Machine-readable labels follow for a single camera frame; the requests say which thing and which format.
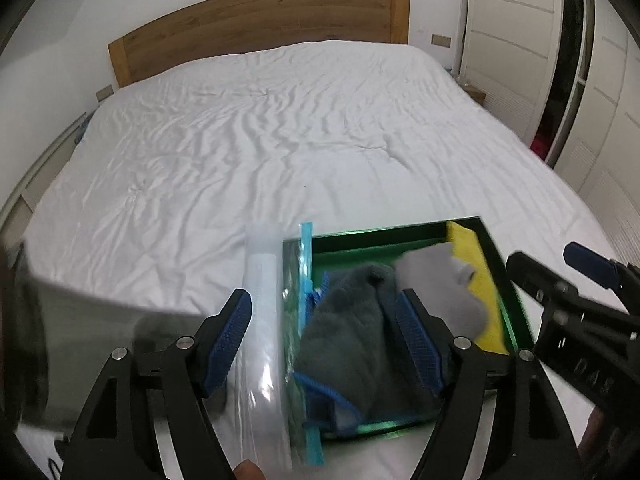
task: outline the nightstand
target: nightstand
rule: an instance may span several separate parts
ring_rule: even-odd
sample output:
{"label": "nightstand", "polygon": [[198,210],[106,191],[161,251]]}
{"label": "nightstand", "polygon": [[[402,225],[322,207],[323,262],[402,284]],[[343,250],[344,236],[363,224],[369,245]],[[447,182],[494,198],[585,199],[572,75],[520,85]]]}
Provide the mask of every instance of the nightstand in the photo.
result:
{"label": "nightstand", "polygon": [[460,86],[469,97],[471,97],[476,103],[480,106],[484,106],[484,100],[486,99],[486,92],[483,92],[481,89],[476,88],[470,83]]}

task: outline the wrinkled fabric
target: wrinkled fabric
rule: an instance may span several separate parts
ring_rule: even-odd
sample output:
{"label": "wrinkled fabric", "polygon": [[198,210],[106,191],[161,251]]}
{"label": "wrinkled fabric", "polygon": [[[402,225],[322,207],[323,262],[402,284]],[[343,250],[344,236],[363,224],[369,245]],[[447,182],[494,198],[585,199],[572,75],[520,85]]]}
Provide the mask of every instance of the wrinkled fabric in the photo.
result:
{"label": "wrinkled fabric", "polygon": [[389,266],[331,272],[294,362],[295,378],[308,392],[309,424],[356,434],[361,424],[436,418],[440,400],[420,384],[406,348],[410,341],[396,321],[396,301]]}
{"label": "wrinkled fabric", "polygon": [[[505,259],[523,250],[585,295],[616,301],[562,260],[572,240],[615,256],[588,208],[433,58],[327,41],[196,60],[117,91],[26,240],[45,279],[215,314],[242,283],[246,221],[279,221],[293,237],[302,221],[322,234],[473,215]],[[536,335],[541,309],[529,298],[524,306]],[[551,380],[579,438],[591,406]],[[491,419],[482,424],[488,434]],[[216,423],[231,462],[232,428],[232,413]],[[429,431],[338,446],[330,466],[305,478],[409,478]],[[470,478],[487,442],[476,441]],[[166,474],[180,478],[173,464]]]}

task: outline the wooden headboard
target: wooden headboard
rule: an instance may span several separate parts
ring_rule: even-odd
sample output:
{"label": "wooden headboard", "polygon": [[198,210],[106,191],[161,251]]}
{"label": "wooden headboard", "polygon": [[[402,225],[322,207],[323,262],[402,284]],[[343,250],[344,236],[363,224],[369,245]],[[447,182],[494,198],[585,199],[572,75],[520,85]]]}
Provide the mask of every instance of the wooden headboard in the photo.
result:
{"label": "wooden headboard", "polygon": [[109,45],[120,87],[203,57],[303,41],[407,43],[409,0],[207,0]]}

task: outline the yellow sponge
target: yellow sponge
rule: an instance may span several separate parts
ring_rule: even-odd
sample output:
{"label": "yellow sponge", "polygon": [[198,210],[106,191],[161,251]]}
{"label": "yellow sponge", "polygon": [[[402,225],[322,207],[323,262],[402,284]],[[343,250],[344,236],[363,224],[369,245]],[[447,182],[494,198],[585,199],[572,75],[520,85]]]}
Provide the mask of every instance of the yellow sponge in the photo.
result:
{"label": "yellow sponge", "polygon": [[474,266],[476,272],[469,283],[469,290],[486,305],[487,327],[475,343],[482,350],[508,354],[502,340],[502,321],[500,320],[497,291],[476,233],[455,222],[447,222],[447,240],[453,243],[455,257]]}

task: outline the blue gripper pad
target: blue gripper pad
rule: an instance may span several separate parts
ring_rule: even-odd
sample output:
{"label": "blue gripper pad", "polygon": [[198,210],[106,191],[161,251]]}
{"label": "blue gripper pad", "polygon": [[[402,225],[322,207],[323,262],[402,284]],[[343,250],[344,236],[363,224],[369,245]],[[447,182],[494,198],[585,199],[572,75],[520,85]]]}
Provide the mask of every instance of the blue gripper pad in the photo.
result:
{"label": "blue gripper pad", "polygon": [[569,267],[573,267],[602,288],[617,290],[620,286],[620,277],[616,266],[591,249],[571,242],[564,248],[563,256],[564,262]]}
{"label": "blue gripper pad", "polygon": [[[237,300],[234,307],[232,300]],[[229,307],[230,314],[225,312]],[[204,377],[204,391],[207,396],[225,383],[229,368],[238,353],[240,343],[244,337],[249,322],[251,321],[251,296],[245,290],[236,290],[218,316],[227,316],[226,322],[220,330],[218,337],[209,351],[207,359],[207,371]]]}
{"label": "blue gripper pad", "polygon": [[[412,303],[416,301],[418,305],[414,306]],[[402,291],[396,302],[396,320],[420,383],[437,397],[446,385],[442,354],[420,320],[416,312],[418,307],[424,309],[415,293],[412,290]]]}

